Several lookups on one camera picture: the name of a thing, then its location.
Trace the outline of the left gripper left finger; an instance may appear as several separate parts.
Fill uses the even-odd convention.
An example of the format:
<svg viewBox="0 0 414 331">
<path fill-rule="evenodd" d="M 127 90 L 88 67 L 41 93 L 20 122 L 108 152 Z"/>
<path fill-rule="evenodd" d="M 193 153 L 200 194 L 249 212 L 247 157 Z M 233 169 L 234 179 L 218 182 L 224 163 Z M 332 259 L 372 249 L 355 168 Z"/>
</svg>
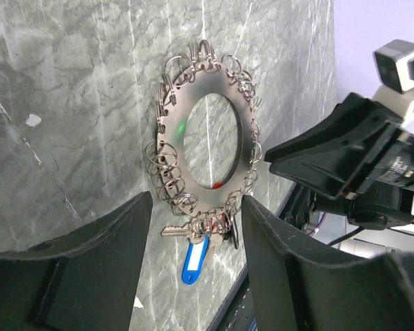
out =
<svg viewBox="0 0 414 331">
<path fill-rule="evenodd" d="M 142 192 L 70 234 L 0 253 L 0 330 L 127 330 L 152 206 Z"/>
</svg>

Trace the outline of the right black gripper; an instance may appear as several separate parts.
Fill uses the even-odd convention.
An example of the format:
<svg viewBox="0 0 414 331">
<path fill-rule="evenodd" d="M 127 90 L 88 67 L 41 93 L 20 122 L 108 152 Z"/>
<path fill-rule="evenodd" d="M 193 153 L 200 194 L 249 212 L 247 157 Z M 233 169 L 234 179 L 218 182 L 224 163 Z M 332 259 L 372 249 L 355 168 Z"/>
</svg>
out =
<svg viewBox="0 0 414 331">
<path fill-rule="evenodd" d="M 316 211 L 360 230 L 414 224 L 414 134 L 402 118 L 354 92 L 320 123 L 268 150 L 270 171 L 316 191 Z M 332 145 L 322 145 L 332 141 Z"/>
</svg>

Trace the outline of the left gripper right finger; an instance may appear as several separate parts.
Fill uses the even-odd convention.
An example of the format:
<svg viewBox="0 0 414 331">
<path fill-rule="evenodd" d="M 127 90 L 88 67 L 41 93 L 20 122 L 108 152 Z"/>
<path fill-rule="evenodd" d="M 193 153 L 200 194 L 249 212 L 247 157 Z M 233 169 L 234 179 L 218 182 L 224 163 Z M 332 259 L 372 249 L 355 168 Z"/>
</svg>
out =
<svg viewBox="0 0 414 331">
<path fill-rule="evenodd" d="M 365 259 L 241 202 L 259 330 L 414 330 L 414 252 Z"/>
</svg>

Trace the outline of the black key fob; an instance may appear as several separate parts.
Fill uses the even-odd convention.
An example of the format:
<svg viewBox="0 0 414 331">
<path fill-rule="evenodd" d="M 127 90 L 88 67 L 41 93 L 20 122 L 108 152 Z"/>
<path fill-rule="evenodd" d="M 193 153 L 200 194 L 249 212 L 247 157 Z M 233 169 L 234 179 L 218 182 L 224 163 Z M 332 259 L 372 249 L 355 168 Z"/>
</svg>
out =
<svg viewBox="0 0 414 331">
<path fill-rule="evenodd" d="M 234 214 L 230 215 L 230 237 L 232 239 L 234 248 L 236 250 L 239 249 L 239 233 L 238 233 L 238 229 L 237 229 L 237 222 L 235 220 L 235 216 Z"/>
</svg>

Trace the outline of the blue tag key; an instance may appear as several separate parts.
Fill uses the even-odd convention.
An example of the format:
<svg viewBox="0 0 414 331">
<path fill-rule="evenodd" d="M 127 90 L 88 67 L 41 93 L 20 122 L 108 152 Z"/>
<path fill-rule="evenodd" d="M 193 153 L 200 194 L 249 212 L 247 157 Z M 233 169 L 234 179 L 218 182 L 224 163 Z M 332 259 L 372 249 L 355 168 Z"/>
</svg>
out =
<svg viewBox="0 0 414 331">
<path fill-rule="evenodd" d="M 162 237 L 184 237 L 189 242 L 181 271 L 181 280 L 186 285 L 194 284 L 201 274 L 212 229 L 210 221 L 193 221 L 183 225 L 168 225 L 161 231 Z"/>
</svg>

